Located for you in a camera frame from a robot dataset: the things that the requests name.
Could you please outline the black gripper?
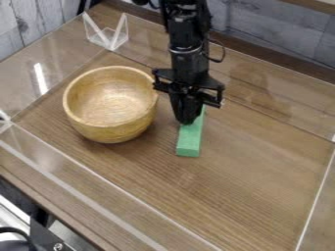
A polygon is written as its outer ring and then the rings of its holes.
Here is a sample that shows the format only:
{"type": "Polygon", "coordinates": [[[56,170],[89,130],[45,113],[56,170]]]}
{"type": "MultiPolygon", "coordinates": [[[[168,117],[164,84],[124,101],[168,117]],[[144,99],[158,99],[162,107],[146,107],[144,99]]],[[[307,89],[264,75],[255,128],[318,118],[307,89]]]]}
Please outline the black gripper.
{"type": "Polygon", "coordinates": [[[170,47],[168,52],[171,67],[152,70],[154,86],[168,94],[176,120],[188,125],[199,117],[203,104],[222,107],[226,87],[210,76],[210,62],[222,63],[223,58],[210,57],[207,45],[170,47]],[[190,108],[190,121],[186,108],[190,108]]]}

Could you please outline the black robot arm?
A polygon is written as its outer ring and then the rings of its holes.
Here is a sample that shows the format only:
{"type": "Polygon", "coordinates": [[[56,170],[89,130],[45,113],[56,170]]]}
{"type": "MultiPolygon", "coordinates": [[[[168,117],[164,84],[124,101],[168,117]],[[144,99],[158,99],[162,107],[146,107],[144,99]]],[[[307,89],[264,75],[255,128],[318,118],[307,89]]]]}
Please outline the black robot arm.
{"type": "Polygon", "coordinates": [[[207,0],[160,0],[168,34],[170,69],[152,69],[154,87],[168,94],[176,120],[191,125],[204,105],[220,108],[226,86],[210,76],[211,12],[207,0]]]}

